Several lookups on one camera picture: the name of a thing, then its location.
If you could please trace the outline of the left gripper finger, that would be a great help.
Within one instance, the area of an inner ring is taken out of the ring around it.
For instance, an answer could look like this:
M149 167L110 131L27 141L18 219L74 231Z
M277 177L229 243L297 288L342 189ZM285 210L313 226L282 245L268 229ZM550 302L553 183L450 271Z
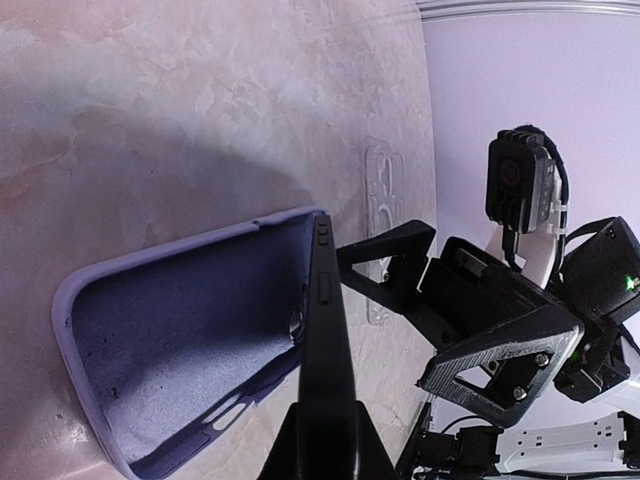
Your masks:
M395 467L366 406L354 403L353 423L311 424L300 405L288 409L260 479L393 479Z

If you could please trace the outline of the lavender phone case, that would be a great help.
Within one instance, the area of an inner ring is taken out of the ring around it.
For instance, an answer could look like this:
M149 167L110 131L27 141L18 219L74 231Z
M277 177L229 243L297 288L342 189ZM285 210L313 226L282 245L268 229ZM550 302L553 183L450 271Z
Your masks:
M283 211L71 273L56 341L108 461L164 479L215 442L217 419L300 361L318 207Z

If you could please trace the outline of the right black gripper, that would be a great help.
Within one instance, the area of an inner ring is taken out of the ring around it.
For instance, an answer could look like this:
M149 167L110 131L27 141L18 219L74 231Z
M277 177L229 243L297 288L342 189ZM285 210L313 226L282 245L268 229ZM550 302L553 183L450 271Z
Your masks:
M428 362L421 388L512 427L583 339L584 322L462 238L449 238L429 262L435 236L435 228L414 219L343 246L341 281L366 298L369 324L400 315L442 352Z

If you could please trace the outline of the black phone top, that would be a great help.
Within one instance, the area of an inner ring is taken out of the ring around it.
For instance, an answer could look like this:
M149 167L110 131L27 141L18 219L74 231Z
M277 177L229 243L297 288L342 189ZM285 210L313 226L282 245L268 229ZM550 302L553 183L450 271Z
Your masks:
M332 221L314 219L299 400L344 410L356 401L352 357Z

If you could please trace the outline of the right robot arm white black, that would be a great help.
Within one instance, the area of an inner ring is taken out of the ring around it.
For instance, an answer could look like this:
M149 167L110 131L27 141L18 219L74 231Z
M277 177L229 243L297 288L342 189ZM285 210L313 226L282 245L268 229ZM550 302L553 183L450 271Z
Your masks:
M639 245L609 217L501 228L479 248L453 237L429 258L412 220L337 252L343 283L404 316L435 349L418 386L466 410L441 431L422 411L403 479L557 479L565 460L621 461L639 475Z

